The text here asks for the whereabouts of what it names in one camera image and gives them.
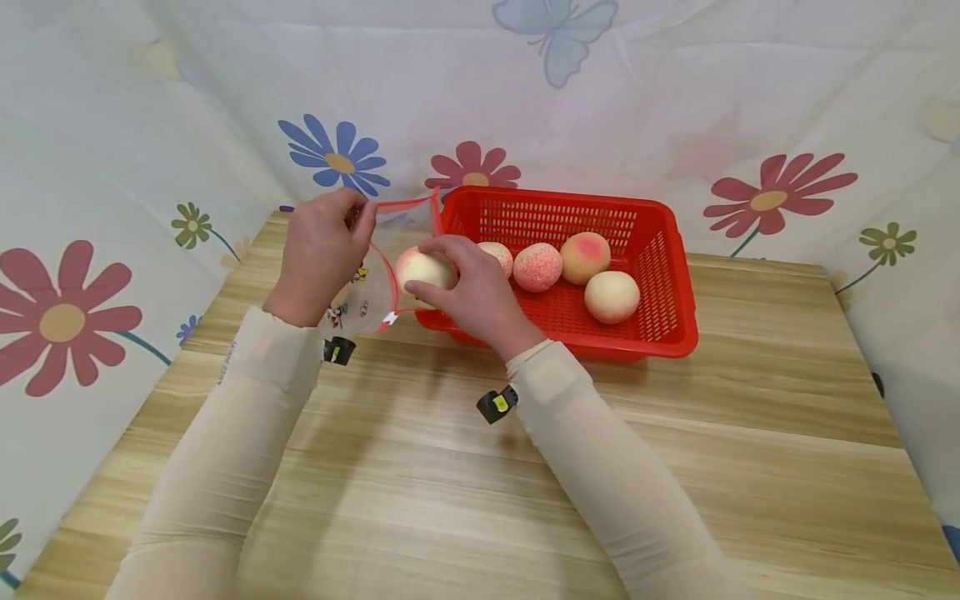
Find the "green flower print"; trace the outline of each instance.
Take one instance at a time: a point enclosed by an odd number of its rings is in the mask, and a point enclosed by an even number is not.
[[[210,239],[209,231],[213,230],[210,224],[210,215],[203,214],[193,203],[186,205],[177,204],[177,210],[183,215],[183,219],[174,219],[170,225],[175,229],[180,229],[177,234],[177,243],[182,247],[193,250],[197,246],[197,238],[201,242]]]
[[[860,231],[860,235],[862,236],[860,237],[860,243],[872,248],[867,255],[874,261],[874,266],[868,269],[863,275],[834,292],[837,298],[841,298],[840,295],[843,292],[846,292],[860,281],[866,279],[879,267],[884,265],[893,267],[897,264],[898,256],[904,258],[916,250],[911,242],[916,241],[917,231],[911,229],[904,235],[900,235],[900,224],[897,222],[888,223],[886,231],[877,228],[866,228]]]
[[[20,534],[13,534],[16,525],[20,521],[12,518],[3,525],[0,525],[0,572],[6,571],[13,564],[16,555],[11,552],[20,540],[23,538]]]
[[[913,230],[907,231],[904,235],[900,235],[899,223],[887,225],[886,231],[881,231],[876,228],[866,228],[860,231],[860,235],[863,236],[860,238],[861,244],[875,246],[875,248],[870,251],[870,259],[879,260],[879,264],[889,264],[891,267],[897,264],[898,254],[900,258],[903,258],[913,253],[915,249],[910,245],[910,242],[917,239],[917,232]]]

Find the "floral curtain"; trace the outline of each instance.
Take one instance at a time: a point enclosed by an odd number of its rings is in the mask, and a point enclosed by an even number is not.
[[[0,5],[8,588],[269,211],[342,185],[645,197],[692,252],[825,265],[960,526],[957,3],[143,8]]]

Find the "clear plastic bag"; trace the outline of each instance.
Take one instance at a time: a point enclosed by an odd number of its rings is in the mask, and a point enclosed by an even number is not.
[[[326,311],[321,323],[326,340],[382,331],[401,313],[430,309],[401,294],[394,263],[403,251],[443,233],[439,191],[434,189],[425,198],[381,203],[376,222],[363,266]]]

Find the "red plastic basket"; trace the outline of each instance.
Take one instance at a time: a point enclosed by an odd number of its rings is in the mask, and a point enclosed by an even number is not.
[[[446,196],[444,233],[474,242],[500,242],[516,254],[538,242],[560,248],[581,231],[610,241],[612,271],[640,287],[640,307],[621,324],[593,319],[584,288],[563,279],[542,294],[511,280],[523,312],[552,340],[580,357],[635,361],[646,356],[680,358],[697,346],[697,323],[684,244],[673,212],[649,200],[491,187],[460,187]],[[428,329],[482,344],[439,310],[417,313]]]

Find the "white peach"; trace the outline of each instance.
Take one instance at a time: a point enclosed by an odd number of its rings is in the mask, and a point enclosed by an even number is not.
[[[423,281],[445,290],[457,284],[457,270],[450,259],[440,252],[420,252],[416,247],[408,249],[396,260],[394,271],[396,284],[404,289],[407,281]]]
[[[593,276],[584,291],[587,310],[603,324],[623,323],[640,305],[640,288],[634,278],[620,271]]]
[[[510,251],[506,246],[499,242],[480,242],[477,244],[480,247],[480,250],[486,252],[500,263],[500,268],[503,269],[503,275],[510,278],[510,275],[514,272],[514,256],[510,254]]]

